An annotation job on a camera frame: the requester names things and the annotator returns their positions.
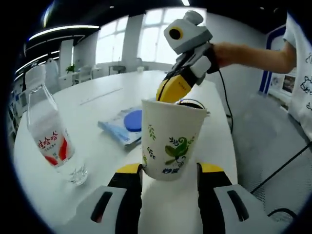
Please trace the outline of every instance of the red and white label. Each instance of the red and white label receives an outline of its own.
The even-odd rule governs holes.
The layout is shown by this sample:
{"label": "red and white label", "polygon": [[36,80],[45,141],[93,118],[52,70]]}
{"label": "red and white label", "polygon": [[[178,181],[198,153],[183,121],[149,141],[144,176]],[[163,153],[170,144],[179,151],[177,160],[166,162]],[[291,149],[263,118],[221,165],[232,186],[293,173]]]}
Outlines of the red and white label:
{"label": "red and white label", "polygon": [[54,167],[63,165],[64,160],[74,154],[74,147],[69,140],[67,131],[56,128],[45,136],[35,139],[37,146],[45,159]]}

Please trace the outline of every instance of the plastic water bottle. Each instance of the plastic water bottle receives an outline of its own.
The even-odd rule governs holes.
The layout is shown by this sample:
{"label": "plastic water bottle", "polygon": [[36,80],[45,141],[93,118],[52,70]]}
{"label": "plastic water bottle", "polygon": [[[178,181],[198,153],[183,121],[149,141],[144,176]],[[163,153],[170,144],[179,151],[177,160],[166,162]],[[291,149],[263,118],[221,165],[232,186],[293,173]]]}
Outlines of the plastic water bottle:
{"label": "plastic water bottle", "polygon": [[82,184],[88,175],[84,161],[75,154],[57,104],[44,84],[45,65],[30,69],[25,80],[29,90],[27,127],[38,149],[67,180]]}

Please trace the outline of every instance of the window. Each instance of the window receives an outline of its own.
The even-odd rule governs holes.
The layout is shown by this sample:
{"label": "window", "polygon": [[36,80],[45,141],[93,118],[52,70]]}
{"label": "window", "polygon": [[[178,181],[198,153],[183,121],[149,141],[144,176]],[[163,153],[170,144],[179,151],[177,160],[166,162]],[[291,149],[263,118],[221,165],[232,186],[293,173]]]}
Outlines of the window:
{"label": "window", "polygon": [[148,11],[143,20],[137,56],[147,62],[175,64],[178,55],[167,43],[163,31],[189,10],[197,11],[204,18],[200,25],[205,25],[205,9],[176,7]]}
{"label": "window", "polygon": [[97,38],[96,64],[120,61],[128,16],[101,27]]}

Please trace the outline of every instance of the potted plant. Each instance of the potted plant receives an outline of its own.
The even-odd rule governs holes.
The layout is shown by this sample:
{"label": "potted plant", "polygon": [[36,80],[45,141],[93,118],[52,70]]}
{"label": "potted plant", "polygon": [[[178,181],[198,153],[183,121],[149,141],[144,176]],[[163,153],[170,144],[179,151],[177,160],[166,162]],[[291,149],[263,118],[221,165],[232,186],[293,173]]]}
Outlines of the potted plant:
{"label": "potted plant", "polygon": [[75,71],[75,65],[70,65],[66,68],[66,71],[67,73],[70,73],[70,72],[74,72]]}

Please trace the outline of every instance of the blue round object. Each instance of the blue round object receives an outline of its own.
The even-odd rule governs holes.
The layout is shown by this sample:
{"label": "blue round object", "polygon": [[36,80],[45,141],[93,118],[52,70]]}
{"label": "blue round object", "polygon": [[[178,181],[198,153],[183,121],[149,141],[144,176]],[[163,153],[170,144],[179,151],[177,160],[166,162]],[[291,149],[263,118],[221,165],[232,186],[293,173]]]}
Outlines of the blue round object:
{"label": "blue round object", "polygon": [[130,132],[140,132],[142,130],[142,110],[132,111],[123,120],[125,127]]}

